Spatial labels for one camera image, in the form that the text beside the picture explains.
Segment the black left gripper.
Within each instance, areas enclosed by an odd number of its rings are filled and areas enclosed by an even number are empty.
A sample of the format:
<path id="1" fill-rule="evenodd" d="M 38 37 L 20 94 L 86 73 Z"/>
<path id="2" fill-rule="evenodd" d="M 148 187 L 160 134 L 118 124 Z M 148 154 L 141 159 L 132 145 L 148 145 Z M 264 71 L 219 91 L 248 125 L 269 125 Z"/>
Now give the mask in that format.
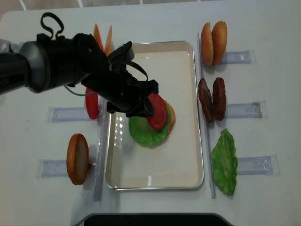
<path id="1" fill-rule="evenodd" d="M 96 41 L 82 41 L 82 68 L 87 72 L 81 84 L 107 100 L 109 113 L 121 112 L 127 117 L 152 117 L 154 107 L 148 99 L 158 94 L 155 80 L 137 80 L 127 70 L 131 66 L 146 75 L 134 58 L 132 42 L 120 46 L 108 56 L 102 52 Z"/>

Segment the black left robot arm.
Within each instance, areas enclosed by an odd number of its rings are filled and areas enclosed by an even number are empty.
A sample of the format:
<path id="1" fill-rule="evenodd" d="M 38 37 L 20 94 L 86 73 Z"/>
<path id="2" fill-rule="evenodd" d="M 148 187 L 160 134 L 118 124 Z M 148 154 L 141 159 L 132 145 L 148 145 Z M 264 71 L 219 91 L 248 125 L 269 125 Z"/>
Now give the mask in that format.
<path id="1" fill-rule="evenodd" d="M 133 62 L 134 56 L 132 42 L 105 55 L 92 35 L 52 40 L 39 34 L 36 41 L 24 43 L 19 53 L 1 53 L 0 92 L 27 87 L 41 93 L 82 84 L 107 100 L 110 113 L 152 116 L 154 107 L 148 97 L 158 93 L 158 83 L 139 81 L 127 71 L 127 66 L 142 70 Z"/>

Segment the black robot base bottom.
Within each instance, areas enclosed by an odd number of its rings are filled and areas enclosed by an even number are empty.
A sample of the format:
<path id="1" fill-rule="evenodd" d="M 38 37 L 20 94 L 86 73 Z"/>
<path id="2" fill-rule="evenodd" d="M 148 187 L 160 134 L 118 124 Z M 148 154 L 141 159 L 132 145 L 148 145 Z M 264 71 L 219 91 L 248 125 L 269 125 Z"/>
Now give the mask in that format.
<path id="1" fill-rule="evenodd" d="M 94 214 L 75 225 L 85 226 L 230 226 L 227 220 L 214 214 L 147 213 Z"/>

